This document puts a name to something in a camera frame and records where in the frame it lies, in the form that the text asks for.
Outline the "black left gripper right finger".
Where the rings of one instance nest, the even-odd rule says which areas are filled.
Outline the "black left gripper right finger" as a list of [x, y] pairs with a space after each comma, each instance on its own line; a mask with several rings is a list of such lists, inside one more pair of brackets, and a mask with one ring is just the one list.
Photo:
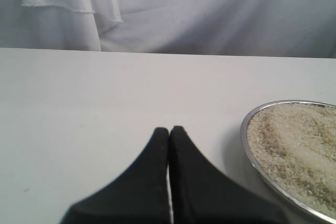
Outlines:
[[220, 172], [187, 132], [175, 126], [169, 139], [174, 223], [288, 223], [282, 209]]

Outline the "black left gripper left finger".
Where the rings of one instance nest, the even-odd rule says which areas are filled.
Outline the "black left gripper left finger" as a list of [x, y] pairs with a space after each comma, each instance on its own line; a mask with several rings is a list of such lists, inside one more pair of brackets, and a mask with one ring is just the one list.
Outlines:
[[113, 182], [73, 204], [61, 223], [168, 223], [169, 132], [157, 127], [136, 160]]

